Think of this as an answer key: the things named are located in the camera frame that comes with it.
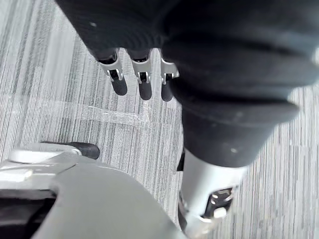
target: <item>striped carpet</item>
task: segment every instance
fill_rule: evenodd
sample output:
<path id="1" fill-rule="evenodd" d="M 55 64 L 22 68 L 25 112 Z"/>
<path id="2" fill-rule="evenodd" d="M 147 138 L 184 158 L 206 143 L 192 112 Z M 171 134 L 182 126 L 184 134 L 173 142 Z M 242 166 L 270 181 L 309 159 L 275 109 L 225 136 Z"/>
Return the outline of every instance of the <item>striped carpet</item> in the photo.
<path id="1" fill-rule="evenodd" d="M 0 159 L 41 140 L 94 143 L 102 162 L 141 182 L 176 222 L 180 107 L 160 98 L 157 51 L 148 102 L 139 97 L 128 55 L 120 57 L 123 97 L 52 0 L 0 0 Z M 319 86 L 291 99 L 301 114 L 275 130 L 209 238 L 319 238 Z"/>

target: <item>black leg sleeve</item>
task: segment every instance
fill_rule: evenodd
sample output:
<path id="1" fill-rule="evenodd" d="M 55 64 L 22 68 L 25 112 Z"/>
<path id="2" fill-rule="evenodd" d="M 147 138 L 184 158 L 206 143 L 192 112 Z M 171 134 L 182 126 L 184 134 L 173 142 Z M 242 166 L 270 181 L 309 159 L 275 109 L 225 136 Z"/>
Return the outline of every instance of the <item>black leg sleeve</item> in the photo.
<path id="1" fill-rule="evenodd" d="M 166 24 L 184 146 L 215 165 L 250 164 L 275 125 L 298 113 L 289 93 L 319 75 L 319 3 L 183 1 Z"/>

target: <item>gray carpet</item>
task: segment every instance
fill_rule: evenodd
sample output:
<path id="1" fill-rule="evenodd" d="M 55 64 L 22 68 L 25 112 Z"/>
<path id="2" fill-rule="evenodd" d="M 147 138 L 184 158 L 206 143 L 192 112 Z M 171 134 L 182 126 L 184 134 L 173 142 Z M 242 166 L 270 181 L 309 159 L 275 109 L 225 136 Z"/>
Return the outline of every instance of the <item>gray carpet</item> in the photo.
<path id="1" fill-rule="evenodd" d="M 135 177 L 176 222 L 180 107 L 160 99 L 158 52 L 148 102 L 139 97 L 123 51 L 121 59 L 128 84 L 123 97 L 52 0 L 0 0 L 0 158 L 41 140 L 97 144 L 100 160 Z M 291 98 L 300 116 L 275 130 L 231 214 L 209 238 L 316 238 L 319 87 L 296 90 Z"/>

